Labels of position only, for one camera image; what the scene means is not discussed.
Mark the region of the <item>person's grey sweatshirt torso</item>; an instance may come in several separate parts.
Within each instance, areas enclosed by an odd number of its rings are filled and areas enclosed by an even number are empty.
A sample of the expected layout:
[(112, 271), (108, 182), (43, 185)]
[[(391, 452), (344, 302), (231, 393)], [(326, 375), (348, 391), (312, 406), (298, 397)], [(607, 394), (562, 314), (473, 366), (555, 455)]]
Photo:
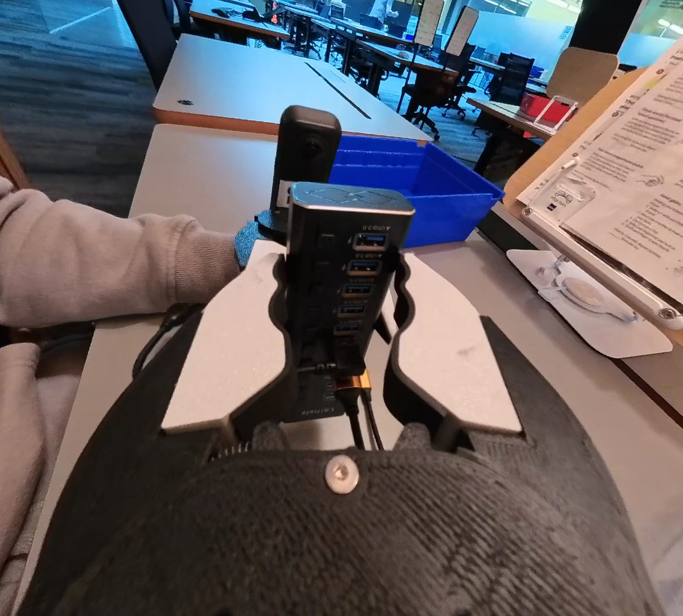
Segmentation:
[(91, 334), (1, 348), (1, 588), (25, 570)]

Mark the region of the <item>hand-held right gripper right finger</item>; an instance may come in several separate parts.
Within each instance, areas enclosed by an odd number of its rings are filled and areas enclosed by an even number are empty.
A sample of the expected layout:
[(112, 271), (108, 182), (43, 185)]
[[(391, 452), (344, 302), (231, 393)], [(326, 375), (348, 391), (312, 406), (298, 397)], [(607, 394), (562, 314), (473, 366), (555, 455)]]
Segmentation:
[(393, 286), (383, 381), (392, 417), (432, 436), (450, 427), (519, 436), (522, 423), (474, 305), (414, 253), (400, 255)]

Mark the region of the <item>person's left forearm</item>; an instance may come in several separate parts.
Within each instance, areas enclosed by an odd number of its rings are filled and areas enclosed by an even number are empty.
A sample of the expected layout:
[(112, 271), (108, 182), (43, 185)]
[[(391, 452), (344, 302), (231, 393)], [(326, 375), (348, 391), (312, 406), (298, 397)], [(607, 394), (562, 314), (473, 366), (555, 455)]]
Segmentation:
[(240, 274), (234, 239), (189, 216), (120, 219), (1, 178), (1, 325), (161, 313)]

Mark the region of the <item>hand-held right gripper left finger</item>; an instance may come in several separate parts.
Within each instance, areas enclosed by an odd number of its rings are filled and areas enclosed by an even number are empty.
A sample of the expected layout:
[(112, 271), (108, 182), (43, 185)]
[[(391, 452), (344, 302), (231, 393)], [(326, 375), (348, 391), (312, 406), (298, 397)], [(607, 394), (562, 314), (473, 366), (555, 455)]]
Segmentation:
[(296, 368), (286, 325), (286, 260), (281, 279), (240, 278), (201, 314), (161, 430), (251, 435), (282, 423), (296, 403)]

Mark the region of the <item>blue plastic bin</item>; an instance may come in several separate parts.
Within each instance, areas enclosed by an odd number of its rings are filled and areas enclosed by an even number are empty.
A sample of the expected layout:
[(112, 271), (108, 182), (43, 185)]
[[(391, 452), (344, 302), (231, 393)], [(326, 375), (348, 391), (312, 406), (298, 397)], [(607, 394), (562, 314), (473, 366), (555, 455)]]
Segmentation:
[(329, 182), (396, 191), (415, 215), (405, 247), (462, 242), (504, 192), (431, 142), (343, 135)]

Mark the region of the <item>background office desks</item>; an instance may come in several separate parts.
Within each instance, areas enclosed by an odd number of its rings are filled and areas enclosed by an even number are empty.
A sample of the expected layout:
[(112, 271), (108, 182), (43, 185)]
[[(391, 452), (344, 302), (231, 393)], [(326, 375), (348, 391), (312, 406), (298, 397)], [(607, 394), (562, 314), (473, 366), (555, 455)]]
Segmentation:
[(293, 46), (306, 53), (314, 51), (317, 40), (325, 38), (325, 61), (334, 54), (342, 57), (342, 71), (352, 76), (373, 95), (379, 92), (379, 84), (390, 74), (407, 76), (399, 101), (409, 97), (406, 118), (421, 126), (427, 125), (436, 141), (440, 133), (429, 117), (433, 108), (454, 110), (465, 119), (465, 110), (459, 102), (465, 94), (475, 94), (471, 86), (476, 67), (492, 72), (492, 79), (485, 91), (494, 96), (494, 102), (520, 106), (525, 95), (545, 96), (545, 91), (529, 89), (532, 66), (526, 59), (510, 54), (500, 63), (478, 63), (474, 47), (466, 44), (459, 56), (442, 50), (436, 60), (415, 55), (413, 44), (398, 44), (393, 35), (375, 30), (362, 23), (329, 22), (322, 14), (294, 5), (286, 0), (266, 0), (267, 20), (288, 20), (290, 31), (295, 34)]

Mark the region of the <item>black office chair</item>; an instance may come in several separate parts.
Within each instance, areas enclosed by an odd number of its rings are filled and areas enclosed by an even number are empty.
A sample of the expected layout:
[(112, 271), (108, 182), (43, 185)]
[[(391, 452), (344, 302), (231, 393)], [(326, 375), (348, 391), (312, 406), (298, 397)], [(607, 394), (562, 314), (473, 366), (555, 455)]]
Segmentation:
[(177, 41), (163, 0), (116, 0), (159, 90), (175, 52)]

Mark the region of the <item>long black USB hub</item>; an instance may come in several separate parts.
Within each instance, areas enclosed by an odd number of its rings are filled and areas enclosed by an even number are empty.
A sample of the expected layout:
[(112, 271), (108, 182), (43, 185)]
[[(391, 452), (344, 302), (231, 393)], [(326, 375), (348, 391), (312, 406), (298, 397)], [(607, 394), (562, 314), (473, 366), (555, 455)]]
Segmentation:
[(415, 209), (394, 190), (298, 182), (287, 224), (287, 330), (298, 364), (288, 423), (340, 416), (333, 380), (359, 376)]

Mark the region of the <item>light grey desk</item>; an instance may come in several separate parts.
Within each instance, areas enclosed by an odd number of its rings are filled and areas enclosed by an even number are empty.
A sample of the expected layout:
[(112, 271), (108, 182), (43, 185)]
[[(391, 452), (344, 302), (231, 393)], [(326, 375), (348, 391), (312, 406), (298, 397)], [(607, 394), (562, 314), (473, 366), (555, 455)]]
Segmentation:
[[(154, 128), (131, 215), (185, 214), (236, 233), (270, 199), (277, 139), (180, 125)], [(604, 459), (668, 615), (682, 614), (682, 350), (614, 363), (584, 343), (478, 233), (415, 250), (490, 317), (553, 385)], [(30, 584), (59, 495), (84, 446), (131, 379), (158, 316), (95, 331), (11, 614)]]

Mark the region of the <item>red box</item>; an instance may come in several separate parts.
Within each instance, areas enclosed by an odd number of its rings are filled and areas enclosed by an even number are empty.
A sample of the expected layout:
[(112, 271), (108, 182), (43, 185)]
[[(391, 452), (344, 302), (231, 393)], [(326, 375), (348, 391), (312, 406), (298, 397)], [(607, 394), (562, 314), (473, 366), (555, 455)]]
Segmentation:
[(567, 122), (578, 109), (578, 103), (560, 95), (551, 98), (545, 95), (526, 93), (518, 108), (518, 114), (535, 125), (557, 129)]

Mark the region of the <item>document stand with papers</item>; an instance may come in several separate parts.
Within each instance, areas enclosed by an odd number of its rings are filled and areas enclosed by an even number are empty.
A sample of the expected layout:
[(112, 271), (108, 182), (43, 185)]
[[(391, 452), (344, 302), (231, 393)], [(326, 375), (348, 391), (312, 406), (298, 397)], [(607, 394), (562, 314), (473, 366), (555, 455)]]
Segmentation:
[(505, 185), (503, 204), (682, 345), (682, 40), (606, 85)]

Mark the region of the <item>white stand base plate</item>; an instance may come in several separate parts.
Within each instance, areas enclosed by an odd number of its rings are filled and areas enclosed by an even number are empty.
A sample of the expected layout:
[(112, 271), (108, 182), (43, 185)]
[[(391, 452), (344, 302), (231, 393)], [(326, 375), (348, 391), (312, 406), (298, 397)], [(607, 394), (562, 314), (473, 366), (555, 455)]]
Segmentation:
[(551, 251), (508, 250), (508, 260), (595, 351), (631, 358), (673, 351), (670, 339), (616, 295)]

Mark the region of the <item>neighbouring white desk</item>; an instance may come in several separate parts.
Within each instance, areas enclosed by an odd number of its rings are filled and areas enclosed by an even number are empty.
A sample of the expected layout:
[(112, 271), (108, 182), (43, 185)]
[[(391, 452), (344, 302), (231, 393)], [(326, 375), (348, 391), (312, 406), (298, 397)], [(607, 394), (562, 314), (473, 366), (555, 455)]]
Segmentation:
[(182, 35), (152, 104), (157, 123), (274, 135), (289, 106), (335, 115), (346, 134), (430, 139), (323, 61)]

